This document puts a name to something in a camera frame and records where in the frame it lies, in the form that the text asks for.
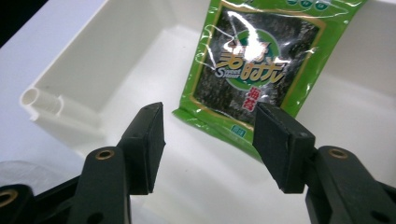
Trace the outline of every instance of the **plastic packaging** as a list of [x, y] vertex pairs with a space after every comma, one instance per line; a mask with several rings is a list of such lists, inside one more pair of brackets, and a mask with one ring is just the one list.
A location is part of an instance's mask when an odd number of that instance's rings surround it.
[[364, 0], [212, 0], [174, 114], [259, 158], [258, 102], [296, 116]]

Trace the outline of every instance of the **white container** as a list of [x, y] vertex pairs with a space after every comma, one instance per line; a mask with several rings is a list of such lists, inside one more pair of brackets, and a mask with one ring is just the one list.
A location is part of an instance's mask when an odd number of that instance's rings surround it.
[[[2, 88], [8, 92], [6, 85], [18, 86], [14, 74], [20, 79], [37, 77], [28, 88], [24, 83], [15, 90], [25, 89], [18, 95], [22, 93], [21, 103], [31, 120], [66, 146], [43, 144], [34, 149], [34, 162], [54, 169], [68, 161], [58, 172], [75, 174], [82, 159], [68, 148], [86, 155], [116, 145], [139, 108], [161, 101], [167, 144], [156, 186], [153, 194], [134, 197], [138, 207], [155, 217], [153, 223], [308, 223], [304, 195], [282, 194], [261, 163], [171, 114], [178, 107], [208, 4], [209, 0], [97, 0], [44, 5], [0, 50], [0, 72], [6, 78]], [[393, 0], [369, 0], [361, 8], [297, 117], [317, 137], [317, 147], [352, 151], [376, 179], [392, 186], [394, 11]], [[18, 120], [7, 132], [29, 127], [21, 135], [9, 134], [15, 138], [8, 142], [35, 134], [55, 144], [20, 121], [27, 117], [13, 107], [17, 102], [1, 99], [2, 107], [18, 111], [1, 114], [4, 122]], [[24, 141], [27, 145], [35, 140]], [[19, 158], [22, 151], [12, 147], [1, 153], [13, 160], [32, 158]]]

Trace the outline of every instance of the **clear plastic wrapper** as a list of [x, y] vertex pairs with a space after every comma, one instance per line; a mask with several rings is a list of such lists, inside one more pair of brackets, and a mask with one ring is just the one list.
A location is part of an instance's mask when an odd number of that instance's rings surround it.
[[364, 1], [212, 0], [174, 114], [259, 158], [258, 102], [296, 116]]

